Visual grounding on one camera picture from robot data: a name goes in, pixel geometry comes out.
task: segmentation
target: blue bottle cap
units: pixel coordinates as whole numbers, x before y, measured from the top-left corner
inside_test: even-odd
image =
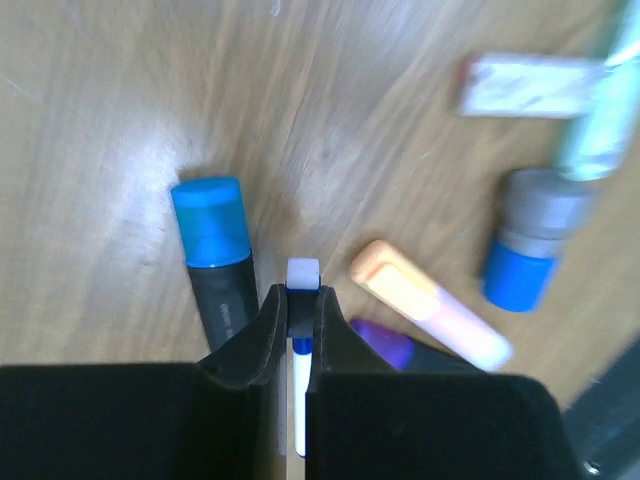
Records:
[[[171,199],[189,267],[224,267],[249,257],[249,231],[236,178],[190,180],[173,187]]]
[[[484,295],[511,312],[535,310],[553,276],[557,258],[533,258],[493,240],[484,269]]]

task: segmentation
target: teal marker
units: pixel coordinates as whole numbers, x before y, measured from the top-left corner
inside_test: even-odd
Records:
[[[596,52],[604,60],[589,113],[569,123],[553,167],[575,181],[607,177],[624,161],[640,100],[640,0],[625,0]]]

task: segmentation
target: wood grain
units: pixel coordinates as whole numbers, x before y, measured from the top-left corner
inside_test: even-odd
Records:
[[[316,256],[347,317],[425,339],[351,284],[381,237],[513,342],[507,370],[567,405],[640,330],[634,148],[542,309],[476,273],[506,171],[545,165],[552,120],[468,119],[487,50],[582,55],[606,0],[0,1],[0,361],[192,360],[205,351],[168,188],[240,177],[261,291]]]

